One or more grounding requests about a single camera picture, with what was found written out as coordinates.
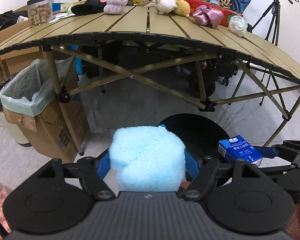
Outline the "iridescent wrap ball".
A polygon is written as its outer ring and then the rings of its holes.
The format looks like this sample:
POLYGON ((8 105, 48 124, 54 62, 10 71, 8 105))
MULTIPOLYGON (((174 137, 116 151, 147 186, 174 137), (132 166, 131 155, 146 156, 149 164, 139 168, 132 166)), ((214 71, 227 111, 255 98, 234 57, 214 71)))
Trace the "iridescent wrap ball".
POLYGON ((229 20, 228 31, 237 37, 243 37, 247 33, 248 23, 242 16, 232 16, 229 20))

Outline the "yellow small carton box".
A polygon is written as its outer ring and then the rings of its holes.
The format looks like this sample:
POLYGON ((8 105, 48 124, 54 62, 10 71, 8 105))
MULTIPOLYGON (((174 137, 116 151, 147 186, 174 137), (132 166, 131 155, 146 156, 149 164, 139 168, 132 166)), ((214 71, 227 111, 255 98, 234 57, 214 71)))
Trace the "yellow small carton box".
POLYGON ((65 13, 69 13, 71 14, 71 8, 76 6, 76 5, 80 5, 80 4, 84 4, 85 1, 77 1, 77 2, 70 2, 70 3, 63 3, 61 4, 60 7, 60 12, 65 12, 65 13))

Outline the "clear jar with black lid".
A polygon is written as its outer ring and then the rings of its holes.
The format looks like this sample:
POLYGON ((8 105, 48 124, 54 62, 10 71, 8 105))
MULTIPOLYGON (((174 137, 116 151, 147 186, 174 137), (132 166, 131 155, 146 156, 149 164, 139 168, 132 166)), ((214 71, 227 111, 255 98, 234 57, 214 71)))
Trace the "clear jar with black lid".
POLYGON ((27 1, 27 16, 31 27, 50 22, 52 15, 52 0, 27 1))

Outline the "white plush toy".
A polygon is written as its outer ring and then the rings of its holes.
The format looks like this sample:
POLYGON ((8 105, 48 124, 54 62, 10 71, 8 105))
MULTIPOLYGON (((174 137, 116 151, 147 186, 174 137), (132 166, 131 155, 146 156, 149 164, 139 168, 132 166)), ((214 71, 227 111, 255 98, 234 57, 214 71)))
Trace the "white plush toy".
POLYGON ((175 0, 153 0, 153 2, 159 15, 169 14, 177 8, 175 0))

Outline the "light blue plush toy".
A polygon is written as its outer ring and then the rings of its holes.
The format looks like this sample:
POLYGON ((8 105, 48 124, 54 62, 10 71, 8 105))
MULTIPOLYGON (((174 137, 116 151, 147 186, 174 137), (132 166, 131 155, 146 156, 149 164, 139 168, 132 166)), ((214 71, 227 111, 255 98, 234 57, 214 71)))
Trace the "light blue plush toy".
POLYGON ((185 145, 162 126, 117 129, 109 154, 121 191, 178 191, 185 180, 185 145))

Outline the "red fruit cardboard box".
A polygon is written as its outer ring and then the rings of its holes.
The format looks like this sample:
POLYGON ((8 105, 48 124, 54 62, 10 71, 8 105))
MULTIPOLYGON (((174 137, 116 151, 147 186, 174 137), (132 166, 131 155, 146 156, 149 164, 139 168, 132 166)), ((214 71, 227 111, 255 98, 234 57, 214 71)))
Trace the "red fruit cardboard box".
POLYGON ((225 9, 200 0, 184 0, 190 5, 190 16, 198 25, 217 28, 222 25, 228 27, 230 19, 234 16, 243 16, 230 9, 225 9))

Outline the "yellow plush toy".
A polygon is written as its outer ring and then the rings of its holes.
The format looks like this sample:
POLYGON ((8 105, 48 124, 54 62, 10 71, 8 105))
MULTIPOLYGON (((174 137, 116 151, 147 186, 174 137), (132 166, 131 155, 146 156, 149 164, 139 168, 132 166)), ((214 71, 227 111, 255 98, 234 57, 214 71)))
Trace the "yellow plush toy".
POLYGON ((184 16, 188 18, 190 16, 190 10, 191 10, 189 3, 185 0, 175 0, 175 3, 177 7, 173 9, 173 12, 176 15, 184 16))

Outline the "cardboard bin with green liner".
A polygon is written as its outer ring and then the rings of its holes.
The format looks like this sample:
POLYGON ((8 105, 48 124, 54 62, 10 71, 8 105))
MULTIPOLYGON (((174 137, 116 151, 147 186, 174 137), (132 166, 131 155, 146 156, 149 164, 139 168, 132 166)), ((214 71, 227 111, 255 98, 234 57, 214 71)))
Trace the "cardboard bin with green liner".
POLYGON ((22 131, 34 149, 65 163, 77 148, 70 137, 49 74, 48 62, 36 59, 0 90, 6 121, 22 131))

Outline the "blue and white milk carton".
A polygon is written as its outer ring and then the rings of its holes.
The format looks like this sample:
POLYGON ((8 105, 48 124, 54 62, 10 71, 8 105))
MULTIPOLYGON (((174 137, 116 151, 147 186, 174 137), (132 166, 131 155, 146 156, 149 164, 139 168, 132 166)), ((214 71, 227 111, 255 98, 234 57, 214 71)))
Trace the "blue and white milk carton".
POLYGON ((229 163, 234 163, 236 159, 243 159, 257 166, 262 163, 263 156, 241 135, 223 139, 217 145, 219 154, 229 163))

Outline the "folding slatted camping table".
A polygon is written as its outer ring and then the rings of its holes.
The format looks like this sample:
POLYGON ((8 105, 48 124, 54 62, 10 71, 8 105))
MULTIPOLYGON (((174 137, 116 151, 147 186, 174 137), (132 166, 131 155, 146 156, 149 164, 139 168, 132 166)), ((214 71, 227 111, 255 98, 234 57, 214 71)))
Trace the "folding slatted camping table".
POLYGON ((111 141, 120 127, 155 125, 178 113, 211 119, 256 145, 300 139, 300 64, 257 35, 237 37, 193 19, 126 7, 122 15, 71 16, 0 41, 0 60, 79 57, 94 77, 77 88, 55 79, 61 100, 80 95, 90 132, 111 141))

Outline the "cardboard box with black clothes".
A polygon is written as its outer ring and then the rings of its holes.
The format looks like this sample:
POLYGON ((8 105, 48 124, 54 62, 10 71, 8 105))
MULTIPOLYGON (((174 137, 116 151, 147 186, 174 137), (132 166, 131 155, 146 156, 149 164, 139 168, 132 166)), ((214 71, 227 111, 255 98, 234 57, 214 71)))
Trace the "cardboard box with black clothes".
MULTIPOLYGON (((29 27, 30 27, 30 23, 28 20, 26 20, 24 22, 16 23, 8 28, 1 30, 0 44, 11 37, 14 37, 18 33, 22 31, 26 31, 27 29, 29 29, 29 27)), ((7 67, 10 74, 14 74, 16 72, 23 70, 36 59, 43 59, 43 52, 39 47, 15 50, 0 56, 0 62, 5 67, 7 67)))

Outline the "lilac fuzzy slipper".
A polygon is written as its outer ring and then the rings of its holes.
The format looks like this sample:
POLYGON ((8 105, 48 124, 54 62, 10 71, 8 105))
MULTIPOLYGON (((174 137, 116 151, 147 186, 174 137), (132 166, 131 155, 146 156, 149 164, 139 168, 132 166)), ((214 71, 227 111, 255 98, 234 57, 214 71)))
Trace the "lilac fuzzy slipper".
POLYGON ((107 0, 103 12, 108 15, 122 15, 128 0, 107 0))

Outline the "pink satin cloth bundle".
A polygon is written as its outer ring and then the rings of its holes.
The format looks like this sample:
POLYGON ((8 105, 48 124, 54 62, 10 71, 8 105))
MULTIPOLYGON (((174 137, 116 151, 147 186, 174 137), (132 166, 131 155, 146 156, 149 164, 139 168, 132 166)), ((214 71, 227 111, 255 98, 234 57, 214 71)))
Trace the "pink satin cloth bundle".
POLYGON ((217 28, 223 20, 224 15, 219 9, 207 5, 200 5, 194 11, 192 17, 197 25, 217 28))

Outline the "black round trash bin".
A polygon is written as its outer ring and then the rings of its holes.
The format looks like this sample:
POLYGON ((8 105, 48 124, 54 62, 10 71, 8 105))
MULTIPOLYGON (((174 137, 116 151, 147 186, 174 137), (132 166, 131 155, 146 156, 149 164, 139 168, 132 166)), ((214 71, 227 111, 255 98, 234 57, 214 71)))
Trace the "black round trash bin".
MULTIPOLYGON (((189 150, 203 160, 210 156, 220 161, 220 165, 228 162, 218 152, 218 142, 228 139, 230 136, 217 123, 201 115, 191 113, 180 113, 167 117, 159 123, 168 131, 179 137, 189 150)), ((186 172, 186 179, 192 180, 186 172)))

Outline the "black glove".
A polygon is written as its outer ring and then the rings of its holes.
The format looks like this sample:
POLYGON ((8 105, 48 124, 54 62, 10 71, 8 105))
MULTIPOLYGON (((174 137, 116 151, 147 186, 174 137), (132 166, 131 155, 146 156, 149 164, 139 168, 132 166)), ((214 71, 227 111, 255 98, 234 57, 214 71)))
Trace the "black glove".
POLYGON ((71 12, 77 16, 101 13, 106 6, 106 0, 86 0, 83 4, 71 7, 71 12))

